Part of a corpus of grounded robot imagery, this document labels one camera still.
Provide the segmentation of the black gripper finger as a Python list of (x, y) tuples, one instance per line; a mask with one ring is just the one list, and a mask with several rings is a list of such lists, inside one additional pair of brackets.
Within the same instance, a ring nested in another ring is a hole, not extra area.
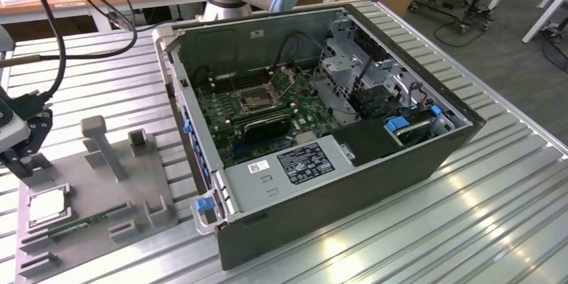
[(45, 110), (26, 121), (29, 135), (4, 151), (4, 166), (17, 178), (33, 176), (36, 168), (49, 168), (50, 161), (40, 153), (41, 145), (52, 129), (53, 112)]

